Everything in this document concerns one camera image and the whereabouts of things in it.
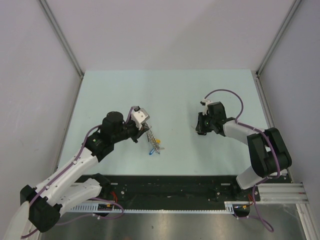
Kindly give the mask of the large silver keyring holder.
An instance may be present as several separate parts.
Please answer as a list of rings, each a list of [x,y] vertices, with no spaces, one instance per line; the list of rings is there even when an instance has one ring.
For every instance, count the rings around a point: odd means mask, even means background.
[[[159,150],[159,147],[160,147],[160,143],[156,143],[156,137],[154,135],[154,133],[152,132],[151,129],[149,129],[147,132],[147,141],[151,144],[152,146],[152,149],[155,149],[155,152],[154,153],[157,153],[157,154],[160,154],[160,150]]]

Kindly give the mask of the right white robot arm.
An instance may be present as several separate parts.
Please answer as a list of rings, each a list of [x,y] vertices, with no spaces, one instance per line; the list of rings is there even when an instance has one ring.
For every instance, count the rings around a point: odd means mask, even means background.
[[[236,185],[230,188],[231,196],[242,201],[249,194],[249,188],[271,178],[278,178],[282,171],[292,165],[292,158],[277,128],[259,128],[227,117],[221,102],[203,99],[204,110],[198,113],[196,132],[205,136],[217,135],[235,139],[248,147],[250,167],[236,177]]]

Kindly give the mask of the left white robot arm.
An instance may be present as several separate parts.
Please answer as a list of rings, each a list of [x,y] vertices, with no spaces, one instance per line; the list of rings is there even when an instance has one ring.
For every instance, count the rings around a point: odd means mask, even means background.
[[[96,197],[107,199],[111,188],[100,174],[75,188],[71,186],[110,154],[115,144],[127,139],[136,143],[149,130],[149,118],[145,109],[138,106],[131,107],[126,119],[118,111],[107,113],[101,124],[87,132],[78,152],[64,166],[35,187],[24,186],[20,190],[20,202],[28,203],[27,220],[35,229],[45,233],[57,224],[66,210]]]

